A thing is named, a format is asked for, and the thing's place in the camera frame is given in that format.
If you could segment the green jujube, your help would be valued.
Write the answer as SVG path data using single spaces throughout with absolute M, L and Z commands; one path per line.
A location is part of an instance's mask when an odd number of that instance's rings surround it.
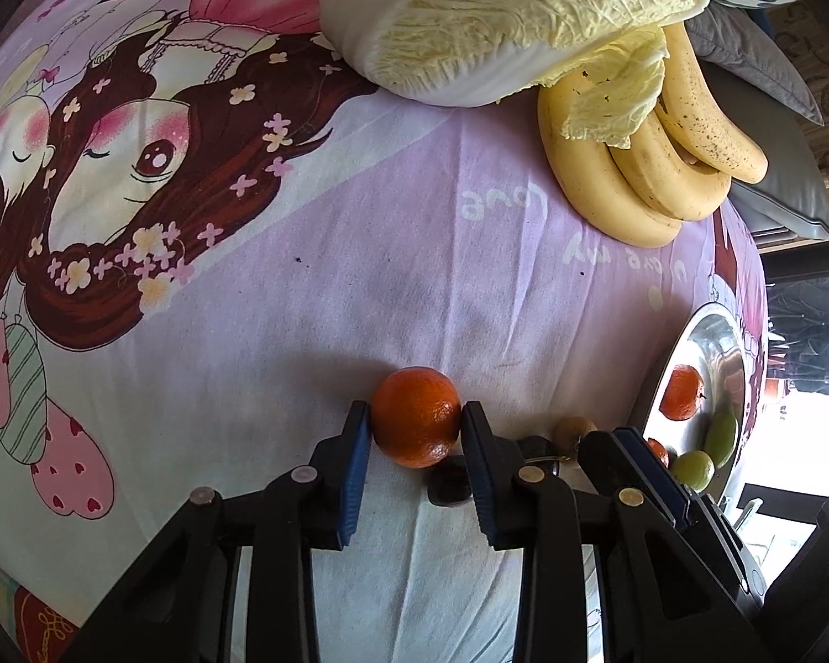
M 671 473 L 681 485 L 695 492 L 704 492 L 713 481 L 716 464 L 707 452 L 688 450 L 672 461 Z
M 707 433 L 705 433 L 704 447 L 702 450 L 711 458 L 714 467 L 720 469 L 735 452 L 738 440 L 738 419 L 735 414 L 725 410 L 717 412 Z

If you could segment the orange tangerine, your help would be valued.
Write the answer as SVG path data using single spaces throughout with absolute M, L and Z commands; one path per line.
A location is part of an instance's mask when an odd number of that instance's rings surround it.
M 660 400 L 660 413 L 669 420 L 688 420 L 698 413 L 704 398 L 704 379 L 695 367 L 677 365 Z
M 461 401 L 450 378 L 428 367 L 401 368 L 371 397 L 371 431 L 387 458 L 407 469 L 438 464 L 457 443 Z
M 647 445 L 653 452 L 654 456 L 656 456 L 657 460 L 660 461 L 660 464 L 663 467 L 669 467 L 669 452 L 668 449 L 663 446 L 659 440 L 653 439 L 653 437 L 648 437 Z

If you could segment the brown longan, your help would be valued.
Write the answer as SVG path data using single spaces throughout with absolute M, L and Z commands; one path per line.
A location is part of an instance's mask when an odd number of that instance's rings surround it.
M 551 440 L 560 449 L 562 456 L 575 458 L 581 440 L 597 427 L 593 420 L 585 416 L 562 416 L 551 433 Z

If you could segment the round steel plate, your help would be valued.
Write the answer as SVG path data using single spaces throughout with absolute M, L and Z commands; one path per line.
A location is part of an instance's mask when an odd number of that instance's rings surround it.
M 698 450 L 707 439 L 716 414 L 734 418 L 732 454 L 714 471 L 705 492 L 722 511 L 730 506 L 734 491 L 735 461 L 744 443 L 746 422 L 746 358 L 743 337 L 734 314 L 722 304 L 705 304 L 684 325 L 680 337 L 648 370 L 641 392 L 635 399 L 627 424 L 646 439 L 667 448 L 669 461 L 689 450 Z M 702 380 L 702 395 L 696 400 L 693 416 L 669 419 L 660 411 L 663 395 L 677 368 L 690 367 Z

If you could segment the grey sofa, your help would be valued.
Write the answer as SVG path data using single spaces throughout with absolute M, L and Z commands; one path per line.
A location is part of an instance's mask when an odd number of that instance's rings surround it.
M 829 241 L 827 189 L 797 116 L 719 66 L 701 67 L 720 108 L 768 159 L 767 175 L 760 183 L 732 181 L 732 205 L 753 240 L 759 245 Z

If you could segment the middle yellow banana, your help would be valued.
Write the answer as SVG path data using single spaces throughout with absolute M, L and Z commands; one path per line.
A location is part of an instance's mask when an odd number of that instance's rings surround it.
M 631 147 L 610 148 L 615 165 L 651 208 L 685 222 L 707 219 L 730 193 L 731 177 L 684 160 L 654 112 L 631 135 Z

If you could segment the yellow banana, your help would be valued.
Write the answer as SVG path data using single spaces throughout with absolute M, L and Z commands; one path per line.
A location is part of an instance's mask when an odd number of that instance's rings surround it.
M 593 228 L 632 247 L 660 249 L 675 240 L 683 222 L 650 208 L 627 183 L 605 144 L 563 135 L 573 105 L 584 100 L 590 87 L 583 72 L 572 72 L 537 96 L 537 121 L 549 166 L 564 198 Z
M 615 165 L 651 208 L 685 222 L 707 219 L 730 193 L 731 177 L 684 160 L 654 112 L 631 135 L 631 147 L 610 148 Z

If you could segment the bottom yellow banana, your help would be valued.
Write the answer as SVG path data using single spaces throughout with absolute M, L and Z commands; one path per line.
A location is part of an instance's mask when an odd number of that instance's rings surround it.
M 632 247 L 660 249 L 675 240 L 683 222 L 650 208 L 627 183 L 605 144 L 563 135 L 573 105 L 584 100 L 590 87 L 583 72 L 572 72 L 537 96 L 537 121 L 549 166 L 564 198 L 593 228 Z

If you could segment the cartoon print tablecloth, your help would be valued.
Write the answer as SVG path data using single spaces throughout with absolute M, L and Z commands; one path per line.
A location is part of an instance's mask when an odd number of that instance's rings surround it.
M 198 485 L 308 460 L 423 365 L 497 433 L 620 425 L 702 304 L 765 380 L 732 207 L 638 250 L 564 198 L 537 96 L 367 86 L 317 0 L 23 0 L 0 46 L 0 624 L 58 660 Z

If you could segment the top spotted banana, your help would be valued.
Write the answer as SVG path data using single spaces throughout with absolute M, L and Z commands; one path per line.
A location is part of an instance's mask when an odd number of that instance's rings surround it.
M 699 162 L 746 184 L 768 171 L 762 148 L 720 108 L 711 94 L 683 23 L 663 29 L 668 57 L 657 117 L 668 135 Z

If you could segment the grey throw pillow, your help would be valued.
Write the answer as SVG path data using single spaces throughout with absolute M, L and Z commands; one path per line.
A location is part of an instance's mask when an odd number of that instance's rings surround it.
M 698 59 L 749 82 L 808 122 L 823 125 L 821 108 L 807 82 L 744 10 L 710 4 L 684 25 Z

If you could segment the napa cabbage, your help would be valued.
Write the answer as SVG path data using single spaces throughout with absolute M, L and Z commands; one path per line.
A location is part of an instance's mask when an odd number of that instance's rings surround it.
M 320 0 L 345 63 L 396 96 L 477 108 L 569 73 L 587 78 L 557 130 L 626 148 L 659 99 L 672 24 L 710 0 Z

